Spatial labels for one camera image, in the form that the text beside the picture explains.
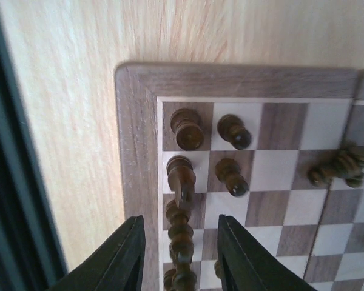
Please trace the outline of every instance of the black strip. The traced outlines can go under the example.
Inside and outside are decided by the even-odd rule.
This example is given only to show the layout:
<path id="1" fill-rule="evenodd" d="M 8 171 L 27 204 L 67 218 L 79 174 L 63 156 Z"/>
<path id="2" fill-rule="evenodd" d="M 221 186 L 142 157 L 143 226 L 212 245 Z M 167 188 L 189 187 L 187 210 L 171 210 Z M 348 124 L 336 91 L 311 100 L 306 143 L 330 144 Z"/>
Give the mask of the black strip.
<path id="1" fill-rule="evenodd" d="M 66 273 L 0 28 L 0 290 L 43 290 Z"/>

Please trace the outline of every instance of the chessboard border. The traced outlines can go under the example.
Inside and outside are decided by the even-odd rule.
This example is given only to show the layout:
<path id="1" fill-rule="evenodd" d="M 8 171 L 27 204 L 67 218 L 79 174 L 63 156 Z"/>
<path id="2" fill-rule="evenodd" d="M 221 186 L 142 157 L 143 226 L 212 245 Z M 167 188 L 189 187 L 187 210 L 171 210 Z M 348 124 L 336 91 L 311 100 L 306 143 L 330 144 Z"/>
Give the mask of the chessboard border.
<path id="1" fill-rule="evenodd" d="M 159 290 L 157 96 L 353 98 L 354 69 L 128 62 L 115 72 L 125 217 L 144 216 L 143 290 Z"/>

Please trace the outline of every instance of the wooden chessboard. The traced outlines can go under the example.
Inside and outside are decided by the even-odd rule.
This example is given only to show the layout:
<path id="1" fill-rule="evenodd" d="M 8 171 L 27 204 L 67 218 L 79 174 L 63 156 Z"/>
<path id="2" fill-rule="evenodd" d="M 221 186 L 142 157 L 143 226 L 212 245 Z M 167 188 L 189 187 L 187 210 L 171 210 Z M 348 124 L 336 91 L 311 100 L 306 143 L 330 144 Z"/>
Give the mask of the wooden chessboard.
<path id="1" fill-rule="evenodd" d="M 364 145 L 364 88 L 362 93 L 360 86 L 355 101 L 354 82 L 339 80 L 338 69 L 341 85 L 335 84 L 330 93 L 322 94 L 319 88 L 302 95 L 298 83 L 306 79 L 312 87 L 324 86 L 323 78 L 313 79 L 312 74 L 288 78 L 286 72 L 280 94 L 252 88 L 245 96 L 213 94 L 210 89 L 213 96 L 194 96 L 196 87 L 189 93 L 188 87 L 173 94 L 157 93 L 160 290 L 163 274 L 172 268 L 165 208 L 174 194 L 167 184 L 166 164 L 175 155 L 190 159 L 197 177 L 189 221 L 194 229 L 197 290 L 221 290 L 214 272 L 219 214 L 234 216 L 279 262 L 317 290 L 364 290 L 364 184 L 352 189 L 335 179 L 331 187 L 314 187 L 306 177 L 311 166 L 335 155 L 343 136 Z M 256 82 L 264 80 L 259 76 Z M 202 119 L 204 143 L 196 151 L 181 150 L 171 131 L 170 117 L 180 108 L 194 109 Z M 234 149 L 217 132 L 220 118 L 230 113 L 241 118 L 252 135 L 245 150 Z M 241 166 L 250 186 L 244 196 L 231 196 L 215 176 L 214 167 L 222 158 L 233 158 Z M 151 260 L 154 266 L 156 258 Z"/>

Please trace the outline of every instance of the chessboard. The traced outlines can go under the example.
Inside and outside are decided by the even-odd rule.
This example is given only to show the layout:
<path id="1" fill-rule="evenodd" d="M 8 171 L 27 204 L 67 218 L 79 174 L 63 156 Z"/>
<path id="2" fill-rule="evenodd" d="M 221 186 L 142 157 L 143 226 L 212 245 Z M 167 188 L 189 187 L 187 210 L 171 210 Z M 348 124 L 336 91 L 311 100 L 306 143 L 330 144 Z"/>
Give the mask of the chessboard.
<path id="1" fill-rule="evenodd" d="M 167 183 L 167 162 L 187 157 L 197 177 L 189 224 L 197 290 L 221 290 L 214 272 L 220 214 L 232 215 L 277 260 L 316 290 L 364 290 L 364 183 L 349 188 L 341 179 L 315 187 L 308 170 L 337 152 L 353 101 L 348 98 L 184 98 L 158 97 L 158 229 L 160 278 L 172 268 L 170 225 L 165 209 L 174 194 Z M 170 126 L 178 109 L 195 110 L 204 141 L 182 150 Z M 222 116 L 239 117 L 252 135 L 250 146 L 237 150 L 217 132 Z M 359 134 L 364 105 L 355 105 Z M 229 194 L 215 175 L 223 158 L 236 160 L 249 191 Z"/>

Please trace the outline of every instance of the white border line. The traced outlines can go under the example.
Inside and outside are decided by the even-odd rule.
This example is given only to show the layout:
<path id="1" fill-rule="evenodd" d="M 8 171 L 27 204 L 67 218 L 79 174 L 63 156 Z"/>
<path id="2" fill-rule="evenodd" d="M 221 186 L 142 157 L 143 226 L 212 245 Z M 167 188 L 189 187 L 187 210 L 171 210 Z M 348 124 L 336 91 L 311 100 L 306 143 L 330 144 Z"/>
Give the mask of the white border line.
<path id="1" fill-rule="evenodd" d="M 162 177 L 162 144 L 163 144 L 163 103 L 157 99 L 157 152 L 158 152 L 158 263 L 159 290 L 163 290 L 163 177 Z"/>
<path id="2" fill-rule="evenodd" d="M 353 102 L 351 98 L 266 98 L 266 97 L 163 97 L 162 102 L 221 102 L 221 103 L 327 103 L 347 104 Z"/>

